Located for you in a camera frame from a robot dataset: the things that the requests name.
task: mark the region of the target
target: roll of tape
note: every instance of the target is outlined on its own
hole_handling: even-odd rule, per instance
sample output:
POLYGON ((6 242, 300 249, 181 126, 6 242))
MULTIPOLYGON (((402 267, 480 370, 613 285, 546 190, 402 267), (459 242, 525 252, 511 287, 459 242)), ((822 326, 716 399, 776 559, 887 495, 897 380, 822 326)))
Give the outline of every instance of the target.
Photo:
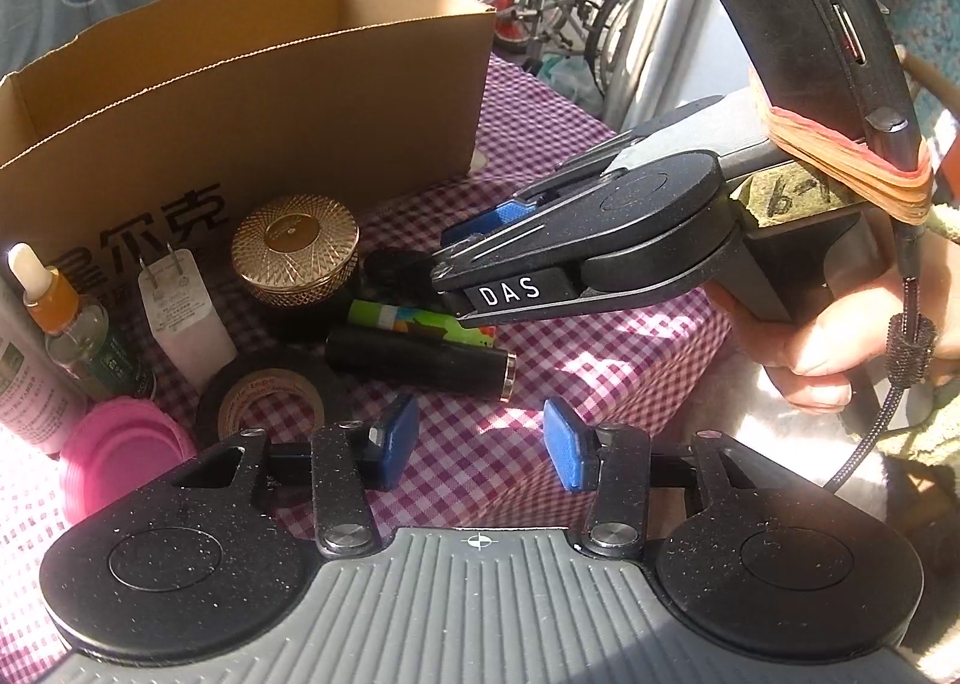
POLYGON ((239 355, 206 387, 194 423, 201 448, 237 432, 250 405, 275 392, 295 394, 313 410, 313 424, 350 418, 344 387, 323 360, 288 348, 268 348, 239 355))

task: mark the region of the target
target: human hand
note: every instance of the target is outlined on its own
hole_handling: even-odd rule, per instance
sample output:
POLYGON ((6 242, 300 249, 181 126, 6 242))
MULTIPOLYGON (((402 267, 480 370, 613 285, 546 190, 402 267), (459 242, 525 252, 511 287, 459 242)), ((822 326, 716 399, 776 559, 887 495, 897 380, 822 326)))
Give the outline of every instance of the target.
MULTIPOLYGON (((892 258, 888 220, 872 221, 881 249, 892 258)), ((933 232, 920 240, 920 312, 937 328, 929 375, 942 383, 960 371, 960 246, 933 232)), ((743 350, 764 365, 784 398, 810 413, 835 413, 851 401, 844 372, 882 355, 887 326, 901 312, 902 278, 891 265, 867 286, 841 297, 810 324, 796 328, 757 321, 726 289, 707 283, 714 307, 725 310, 743 350)))

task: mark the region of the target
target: usb port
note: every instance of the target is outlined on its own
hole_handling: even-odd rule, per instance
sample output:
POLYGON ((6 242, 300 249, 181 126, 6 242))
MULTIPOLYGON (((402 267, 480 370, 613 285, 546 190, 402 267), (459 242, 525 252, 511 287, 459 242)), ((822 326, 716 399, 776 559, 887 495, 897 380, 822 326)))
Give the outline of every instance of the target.
POLYGON ((853 28, 853 21, 847 14, 847 9, 840 0, 830 0, 833 6, 833 14, 837 16, 837 23, 840 24, 840 31, 843 35, 844 45, 848 53, 853 56, 853 60, 858 64, 865 64, 867 57, 863 53, 863 46, 860 44, 860 38, 856 35, 856 29, 853 28))

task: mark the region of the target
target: black cylinder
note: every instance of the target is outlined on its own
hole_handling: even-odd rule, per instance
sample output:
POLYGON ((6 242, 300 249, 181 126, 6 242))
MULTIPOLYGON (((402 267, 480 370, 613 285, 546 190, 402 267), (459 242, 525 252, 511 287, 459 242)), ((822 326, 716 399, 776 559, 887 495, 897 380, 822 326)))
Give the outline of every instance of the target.
POLYGON ((507 350, 352 325, 330 329, 325 359, 340 372, 501 403, 517 369, 507 350))
POLYGON ((330 296, 309 305, 279 307, 250 297, 256 313, 270 336, 281 343, 320 343, 330 325, 347 321, 347 312, 360 289, 360 268, 353 270, 347 282, 330 296))

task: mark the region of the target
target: crosshair marking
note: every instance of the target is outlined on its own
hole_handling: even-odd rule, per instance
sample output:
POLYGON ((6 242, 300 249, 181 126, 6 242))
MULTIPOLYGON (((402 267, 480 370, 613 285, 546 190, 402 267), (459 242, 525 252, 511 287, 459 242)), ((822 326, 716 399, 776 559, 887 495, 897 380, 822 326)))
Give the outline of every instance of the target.
POLYGON ((476 535, 471 535, 467 540, 464 540, 463 543, 472 545, 474 548, 486 548, 488 545, 496 543, 496 541, 484 535, 482 532, 478 532, 476 535))

